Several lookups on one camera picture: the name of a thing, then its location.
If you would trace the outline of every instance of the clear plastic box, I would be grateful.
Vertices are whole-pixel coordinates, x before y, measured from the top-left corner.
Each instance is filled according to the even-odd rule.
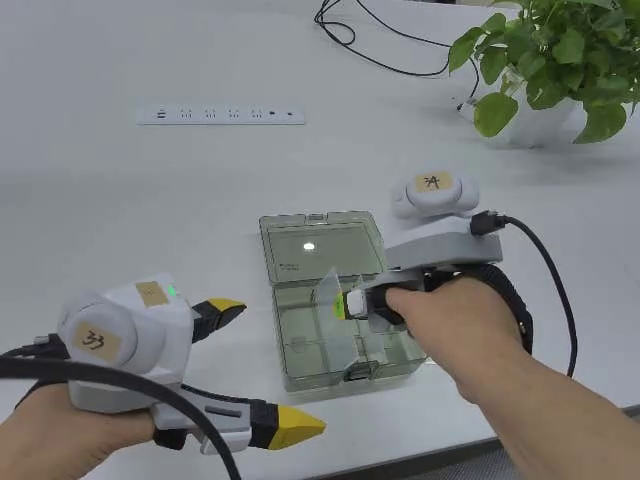
[[[386,268],[369,212],[262,217],[260,232],[288,391],[408,375],[425,361],[405,329],[372,333],[367,320],[340,320],[322,309],[332,292]]]

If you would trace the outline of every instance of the white power strip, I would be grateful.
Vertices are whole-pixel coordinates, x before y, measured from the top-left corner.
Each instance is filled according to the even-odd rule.
[[[304,125],[296,108],[174,105],[139,109],[138,125]]]

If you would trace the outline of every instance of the white table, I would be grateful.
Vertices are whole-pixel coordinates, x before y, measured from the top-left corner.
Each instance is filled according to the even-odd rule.
[[[3,350],[53,331],[63,301],[172,272],[194,301],[249,309],[194,348],[188,381],[219,393],[304,403],[325,434],[236,456],[246,478],[298,479],[493,436],[435,365],[355,395],[288,396],[257,222],[278,213],[369,210],[383,235],[392,182],[429,165],[475,176],[486,207],[542,236],[577,318],[576,377],[621,407],[640,403],[638,122],[604,145],[495,147],[453,109],[472,76],[437,80],[368,65],[316,29],[310,0],[11,0],[0,7],[0,305]],[[387,21],[452,41],[489,11],[369,0]],[[414,45],[355,8],[358,45],[430,70],[446,50]],[[302,127],[136,127],[135,107],[236,101],[298,105]],[[566,368],[553,284],[533,246],[503,235],[504,267],[536,320],[535,355]],[[1,415],[25,383],[2,384]],[[90,475],[225,478],[195,445],[116,454]]]

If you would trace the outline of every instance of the hand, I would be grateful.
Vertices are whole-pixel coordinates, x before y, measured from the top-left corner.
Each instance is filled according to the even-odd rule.
[[[104,415],[76,409],[66,384],[40,388],[0,425],[0,478],[76,480],[118,449],[151,440],[147,411]]]
[[[505,349],[524,353],[511,310],[493,288],[478,280],[461,278],[431,293],[393,288],[386,298],[422,349],[473,403],[475,398],[462,380],[464,373]]]

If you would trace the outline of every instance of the black wire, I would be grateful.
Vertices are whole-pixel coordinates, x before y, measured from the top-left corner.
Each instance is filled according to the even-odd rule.
[[[382,68],[385,68],[387,70],[391,70],[392,72],[396,72],[396,73],[400,73],[402,75],[408,75],[411,77],[421,77],[421,78],[425,78],[425,77],[435,77],[437,75],[440,75],[441,73],[443,73],[444,71],[446,71],[447,67],[449,66],[449,59],[447,58],[446,63],[444,64],[444,66],[435,72],[427,72],[427,73],[417,73],[417,72],[410,72],[408,70],[402,70],[396,67],[393,67],[391,65],[387,65],[386,63],[381,62],[380,60],[376,60],[373,57],[370,57],[368,55],[365,55],[364,53],[356,50],[355,48],[353,48],[351,45],[353,45],[356,41],[356,32],[355,30],[350,27],[349,25],[347,25],[344,22],[339,22],[339,21],[326,21],[324,18],[325,13],[327,13],[329,10],[331,10],[333,7],[335,7],[337,4],[339,4],[340,2],[342,2],[343,0],[323,0],[322,4],[320,6],[320,9],[318,10],[318,12],[316,13],[315,17],[313,18],[313,21],[316,23],[316,25],[318,25],[320,28],[322,28],[322,30],[324,30],[324,32],[327,34],[327,36],[334,41],[335,43],[337,43],[338,45],[340,45],[341,47],[346,48],[347,50],[349,50],[350,52],[356,54],[357,56],[359,56],[360,58],[363,58],[364,60],[367,60],[368,62],[374,63]],[[390,26],[389,24],[387,24],[386,22],[382,21],[380,19],[380,17],[378,17],[376,14],[374,14],[367,6],[364,5],[364,3],[362,3],[362,0],[356,0],[356,3],[365,11],[367,12],[367,14],[369,14],[369,16],[371,16],[374,20],[376,20],[380,25],[382,25],[383,27],[387,28],[388,30],[392,31],[393,33],[396,33],[402,37],[405,38],[410,38],[412,40],[416,40],[418,42],[424,42],[424,43],[428,43],[430,45],[435,45],[438,47],[445,47],[445,48],[451,48],[451,45],[446,44],[446,43],[441,43],[441,42],[436,42],[434,40],[429,40],[427,38],[421,38],[421,37],[416,37],[414,35],[410,35],[408,33],[402,32],[392,26]],[[335,33],[333,33],[328,27],[339,27],[339,28],[343,28],[346,31],[349,32],[350,34],[350,39],[349,40],[342,40],[340,39],[340,37],[338,37]],[[476,80],[475,83],[473,85],[473,89],[471,91],[471,94],[469,95],[469,97],[473,97],[476,94],[476,91],[478,90],[478,85],[480,84],[480,73],[478,72],[478,66],[476,65],[476,62],[470,58],[469,60],[471,60],[471,64],[473,65],[473,69],[475,71],[475,75],[476,75]]]
[[[24,345],[3,353],[0,357],[31,357],[35,354],[35,345]]]
[[[544,259],[544,262],[547,264],[547,268],[551,273],[551,277],[553,278],[553,282],[556,285],[556,290],[558,291],[558,296],[560,297],[560,301],[562,302],[562,308],[564,308],[564,314],[567,317],[567,328],[569,329],[569,339],[571,342],[571,352],[569,356],[569,368],[567,368],[567,376],[572,377],[573,371],[576,368],[576,359],[578,357],[578,335],[576,333],[576,322],[573,318],[573,311],[571,310],[571,304],[569,303],[569,297],[567,297],[567,292],[564,289],[564,285],[562,284],[562,279],[560,278],[560,274],[558,273],[558,269],[556,268],[555,263],[551,259],[551,255],[542,244],[542,241],[538,238],[538,236],[533,233],[533,231],[525,225],[523,222],[518,220],[517,218],[504,216],[503,220],[506,224],[511,224],[514,227],[519,228],[536,246],[540,255]]]
[[[40,379],[65,382],[80,380],[101,383],[152,397],[189,417],[214,445],[231,480],[241,480],[238,467],[228,445],[209,419],[187,399],[170,388],[132,373],[86,363],[52,359],[19,359],[0,357],[0,378]]]

